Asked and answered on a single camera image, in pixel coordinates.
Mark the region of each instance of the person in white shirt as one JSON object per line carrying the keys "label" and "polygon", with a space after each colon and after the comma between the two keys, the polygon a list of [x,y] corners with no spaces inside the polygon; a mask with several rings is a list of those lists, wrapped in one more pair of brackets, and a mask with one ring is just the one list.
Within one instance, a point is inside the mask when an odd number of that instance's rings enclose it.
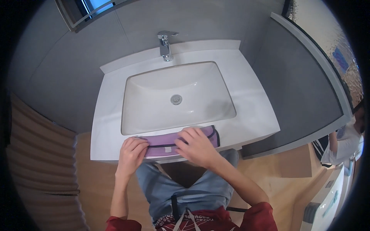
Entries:
{"label": "person in white shirt", "polygon": [[322,165],[330,167],[353,158],[358,152],[360,139],[365,131],[363,100],[356,106],[352,120],[345,126],[312,142]]}

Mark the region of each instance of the blue jeans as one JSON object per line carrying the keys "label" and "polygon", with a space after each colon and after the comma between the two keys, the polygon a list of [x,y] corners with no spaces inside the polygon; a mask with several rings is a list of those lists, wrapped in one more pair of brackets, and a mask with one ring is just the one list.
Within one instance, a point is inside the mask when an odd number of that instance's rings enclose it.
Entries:
{"label": "blue jeans", "polygon": [[[235,149],[221,151],[220,155],[234,167],[239,154]],[[179,213],[186,208],[191,211],[226,208],[234,189],[223,178],[207,170],[190,188],[184,188],[162,174],[154,165],[142,163],[136,170],[141,190],[149,202],[152,222],[162,216],[172,214],[171,196],[176,194]]]}

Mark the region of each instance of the brown curtain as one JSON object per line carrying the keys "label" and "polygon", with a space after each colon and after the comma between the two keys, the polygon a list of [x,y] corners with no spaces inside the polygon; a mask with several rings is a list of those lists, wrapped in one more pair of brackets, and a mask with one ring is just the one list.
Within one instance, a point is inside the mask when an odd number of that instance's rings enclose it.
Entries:
{"label": "brown curtain", "polygon": [[75,132],[38,114],[14,94],[7,158],[13,182],[41,230],[88,230],[78,201]]}

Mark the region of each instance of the hand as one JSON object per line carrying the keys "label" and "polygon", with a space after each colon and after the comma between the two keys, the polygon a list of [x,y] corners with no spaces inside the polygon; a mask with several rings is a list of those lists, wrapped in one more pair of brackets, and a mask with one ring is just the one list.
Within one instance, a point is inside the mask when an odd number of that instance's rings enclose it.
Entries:
{"label": "hand", "polygon": [[214,167],[220,160],[225,160],[213,147],[208,137],[199,128],[184,128],[177,133],[188,144],[180,139],[175,140],[178,146],[175,149],[182,157],[190,162],[197,164],[206,169]]}
{"label": "hand", "polygon": [[142,163],[148,146],[147,140],[137,137],[126,139],[120,150],[120,158],[115,173],[116,178],[130,179]]}

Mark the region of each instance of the chrome faucet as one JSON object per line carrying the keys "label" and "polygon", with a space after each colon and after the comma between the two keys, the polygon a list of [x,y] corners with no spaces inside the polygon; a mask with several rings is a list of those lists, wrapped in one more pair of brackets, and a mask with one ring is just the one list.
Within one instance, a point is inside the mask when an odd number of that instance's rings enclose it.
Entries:
{"label": "chrome faucet", "polygon": [[172,59],[174,59],[171,54],[171,49],[169,47],[168,36],[176,36],[178,34],[179,34],[178,32],[167,30],[162,30],[157,34],[159,39],[159,49],[161,51],[161,56],[166,62],[169,62]]}

